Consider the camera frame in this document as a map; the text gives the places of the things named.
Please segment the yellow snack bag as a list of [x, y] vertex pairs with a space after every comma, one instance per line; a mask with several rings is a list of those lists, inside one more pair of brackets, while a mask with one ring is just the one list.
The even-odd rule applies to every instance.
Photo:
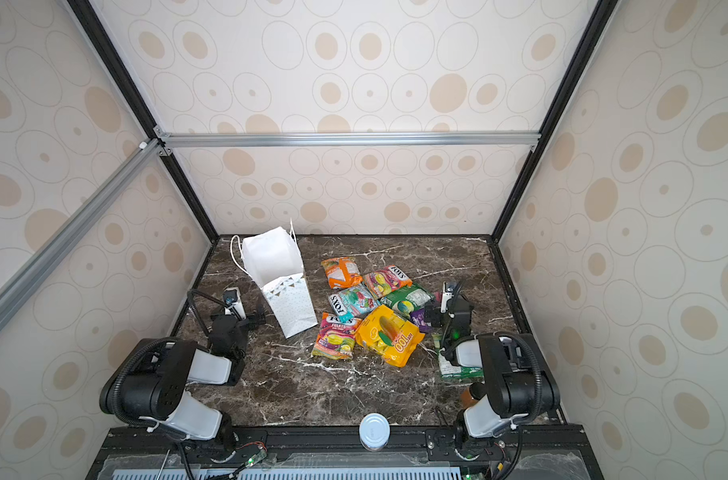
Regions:
[[392, 366], [402, 368], [425, 335], [391, 308], [380, 305], [361, 322], [355, 333], [358, 345], [378, 353]]

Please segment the white paper bag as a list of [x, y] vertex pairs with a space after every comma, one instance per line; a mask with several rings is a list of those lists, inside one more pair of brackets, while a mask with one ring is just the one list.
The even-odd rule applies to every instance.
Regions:
[[259, 288], [286, 338], [318, 325], [293, 223], [242, 239], [229, 250], [235, 265]]

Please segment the pink fruit candy packet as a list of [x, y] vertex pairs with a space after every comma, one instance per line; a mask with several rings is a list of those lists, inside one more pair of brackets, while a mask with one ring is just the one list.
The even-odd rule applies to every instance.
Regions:
[[357, 317], [340, 319], [324, 313], [311, 355], [332, 360], [352, 359], [356, 345], [355, 335], [361, 322]]

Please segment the green packet near right arm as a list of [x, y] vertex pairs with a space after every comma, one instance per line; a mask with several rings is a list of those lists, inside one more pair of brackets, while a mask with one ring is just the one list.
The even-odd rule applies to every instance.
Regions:
[[445, 358], [441, 349], [438, 350], [438, 366], [440, 377], [445, 381], [476, 381], [484, 377], [480, 367], [455, 366]]

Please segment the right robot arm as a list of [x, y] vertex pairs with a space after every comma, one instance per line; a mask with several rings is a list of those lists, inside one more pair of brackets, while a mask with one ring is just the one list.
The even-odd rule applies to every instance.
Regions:
[[472, 439], [499, 438], [555, 411], [559, 387], [531, 334], [471, 332], [473, 305], [448, 290], [425, 306], [426, 320], [439, 335], [439, 355], [455, 368], [475, 368], [482, 381], [469, 388], [474, 403], [454, 424], [455, 449]]

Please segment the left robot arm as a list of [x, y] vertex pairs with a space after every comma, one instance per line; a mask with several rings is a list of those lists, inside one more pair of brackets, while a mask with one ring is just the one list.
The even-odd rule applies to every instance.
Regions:
[[150, 433], [199, 442], [225, 457], [238, 448], [231, 416], [195, 399], [192, 384], [236, 385], [246, 368], [249, 333], [267, 321], [265, 301], [248, 312], [238, 288], [221, 298], [198, 289], [187, 305], [207, 344], [179, 337], [146, 338], [130, 352], [99, 396], [103, 413]]

